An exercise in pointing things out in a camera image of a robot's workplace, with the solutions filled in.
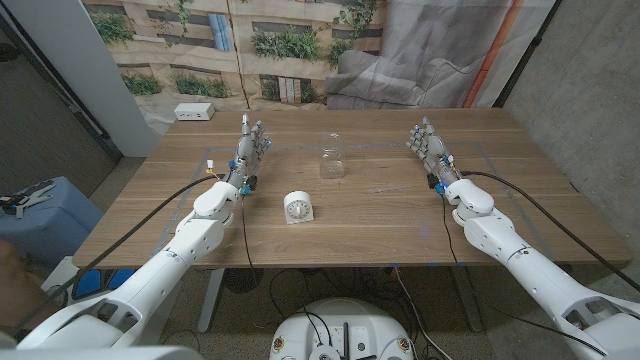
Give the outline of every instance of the backdrop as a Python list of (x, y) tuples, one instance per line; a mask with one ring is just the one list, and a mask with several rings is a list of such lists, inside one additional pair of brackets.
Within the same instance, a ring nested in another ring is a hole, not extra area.
[(217, 111), (489, 107), (554, 0), (82, 0), (147, 124)]

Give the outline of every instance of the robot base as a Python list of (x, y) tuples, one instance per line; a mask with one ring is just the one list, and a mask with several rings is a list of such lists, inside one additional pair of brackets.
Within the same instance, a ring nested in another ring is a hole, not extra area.
[[(304, 309), (318, 329), (320, 339)], [(327, 326), (311, 313), (322, 318)], [(269, 358), (410, 360), (413, 349), (408, 338), (402, 325), (381, 309), (357, 299), (329, 298), (305, 306), (280, 324), (271, 343)]]

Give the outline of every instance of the clear glass jar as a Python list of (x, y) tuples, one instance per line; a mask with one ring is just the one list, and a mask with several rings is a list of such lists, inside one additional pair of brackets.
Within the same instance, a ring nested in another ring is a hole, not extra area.
[(338, 134), (328, 134), (320, 139), (320, 177), (339, 179), (345, 174), (344, 140)]

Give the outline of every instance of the wooden table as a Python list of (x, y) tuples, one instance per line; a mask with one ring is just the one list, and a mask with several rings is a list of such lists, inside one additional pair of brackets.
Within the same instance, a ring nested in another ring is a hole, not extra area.
[[(258, 173), (258, 189), (245, 200), (247, 237), (257, 267), (424, 266), (454, 263), (439, 195), (429, 190), (422, 162), (404, 146), (409, 130), (426, 114), (462, 170), (492, 172), (529, 192), (569, 229), (612, 262), (631, 253), (524, 130), (502, 109), (269, 111), (251, 112), (273, 140)], [(216, 113), (211, 121), (176, 122), (124, 188), (73, 257), (85, 266), (174, 191), (205, 176), (206, 159), (228, 170), (240, 137), (241, 113)], [(349, 146), (342, 179), (319, 175), (319, 138), (337, 132)], [(486, 178), (473, 181), (493, 195), (516, 230), (560, 263), (593, 263), (586, 251), (520, 195)], [(212, 182), (177, 198), (100, 268), (140, 267), (168, 241), (194, 199)], [(283, 198), (311, 195), (315, 221), (286, 225)], [(458, 260), (498, 263), (471, 247), (451, 218), (447, 224)], [(196, 263), (201, 268), (247, 267), (238, 215), (222, 244)]]

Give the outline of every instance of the white robotic arm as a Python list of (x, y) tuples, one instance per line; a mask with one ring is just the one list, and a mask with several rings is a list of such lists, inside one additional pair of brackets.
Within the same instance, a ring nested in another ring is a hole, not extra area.
[(243, 136), (224, 181), (200, 195), (194, 210), (177, 226), (173, 239), (122, 286), (106, 295), (66, 307), (33, 330), (17, 350), (105, 348), (136, 345), (150, 317), (182, 275), (222, 241), (233, 221), (232, 207), (255, 185), (252, 176), (270, 145), (260, 122)]
[[(449, 203), (457, 205), (452, 215), (464, 228), (467, 241), (504, 265), (562, 332), (593, 345), (607, 358), (637, 358), (640, 304), (582, 286), (531, 247), (516, 233), (511, 220), (494, 207), (491, 195), (461, 178), (426, 117), (423, 125), (424, 131), (417, 125), (411, 130), (407, 145), (424, 161), (431, 176), (438, 178), (436, 186), (441, 186)], [(581, 359), (604, 357), (583, 343), (566, 339)]]

